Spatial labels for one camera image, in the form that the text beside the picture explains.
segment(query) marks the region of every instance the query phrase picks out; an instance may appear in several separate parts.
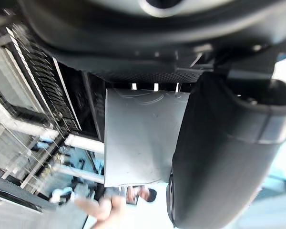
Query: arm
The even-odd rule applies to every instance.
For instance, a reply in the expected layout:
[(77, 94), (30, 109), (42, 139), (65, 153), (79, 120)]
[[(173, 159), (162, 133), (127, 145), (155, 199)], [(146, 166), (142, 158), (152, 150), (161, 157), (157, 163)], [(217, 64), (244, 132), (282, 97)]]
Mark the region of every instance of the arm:
[(109, 217), (105, 221), (97, 222), (92, 229), (108, 229), (114, 226), (118, 228), (117, 225), (121, 223), (126, 212), (126, 200), (123, 197), (112, 197), (112, 210)]

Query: person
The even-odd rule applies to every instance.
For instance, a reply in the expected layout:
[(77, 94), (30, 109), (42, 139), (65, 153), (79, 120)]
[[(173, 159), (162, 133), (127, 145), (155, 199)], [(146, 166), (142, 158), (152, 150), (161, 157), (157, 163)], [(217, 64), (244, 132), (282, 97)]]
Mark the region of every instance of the person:
[(157, 192), (146, 186), (108, 187), (103, 197), (96, 201), (80, 197), (72, 191), (72, 188), (67, 187), (54, 190), (50, 202), (61, 204), (70, 200), (88, 215), (96, 218), (97, 222), (93, 229), (110, 229), (119, 228), (126, 212), (126, 202), (134, 201), (138, 196), (151, 203), (156, 199)]
[(156, 199), (157, 192), (146, 186), (130, 186), (127, 188), (127, 203), (136, 202), (137, 197), (141, 197), (146, 202), (152, 203)]

